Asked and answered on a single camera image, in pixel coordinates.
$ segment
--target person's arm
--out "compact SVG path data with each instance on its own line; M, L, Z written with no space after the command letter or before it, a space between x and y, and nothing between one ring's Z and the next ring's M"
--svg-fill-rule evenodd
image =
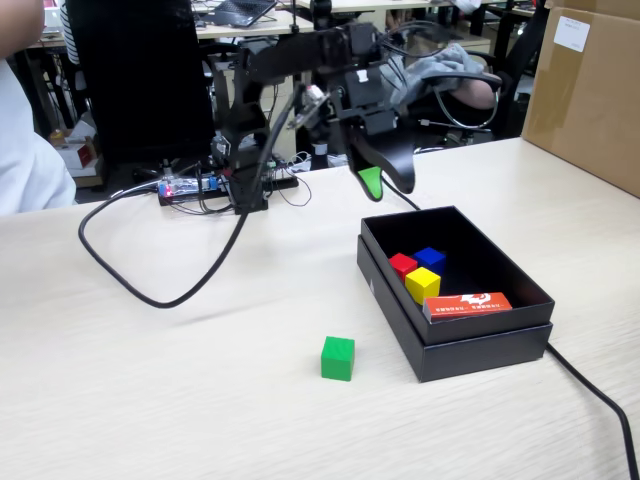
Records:
M43 28L42 0L0 0L0 59L36 43Z

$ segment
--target black robotic arm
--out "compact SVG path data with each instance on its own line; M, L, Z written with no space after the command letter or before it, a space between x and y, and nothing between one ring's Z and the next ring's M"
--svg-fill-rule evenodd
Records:
M234 102L213 144L214 158L231 170L237 213L267 208L261 189L250 188L264 168L258 158L271 135L260 107L262 90L308 71L314 72L316 85L304 90L301 112L289 128L304 126L315 141L323 141L330 124L338 122L349 166L370 199L382 199L382 172L401 192L413 191L413 142L386 98L384 61L377 31L366 23L291 35L276 46L241 53Z

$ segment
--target open box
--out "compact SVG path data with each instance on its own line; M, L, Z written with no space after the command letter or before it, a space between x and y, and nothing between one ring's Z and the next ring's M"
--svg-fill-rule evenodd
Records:
M431 323L389 258L446 254L440 295L502 292L512 310ZM542 357L554 301L455 207L365 218L358 265L420 381Z

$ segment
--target computer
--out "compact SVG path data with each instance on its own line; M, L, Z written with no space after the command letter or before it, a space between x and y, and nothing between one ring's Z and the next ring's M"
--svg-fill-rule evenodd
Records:
M250 27L275 6L275 0L225 0L202 20L215 25Z

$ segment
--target red and white package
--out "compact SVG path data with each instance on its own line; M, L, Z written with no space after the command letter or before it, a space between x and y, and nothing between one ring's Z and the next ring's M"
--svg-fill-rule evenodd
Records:
M450 297L425 298L423 312L429 321L453 317L485 315L511 310L511 304L502 293L476 293Z

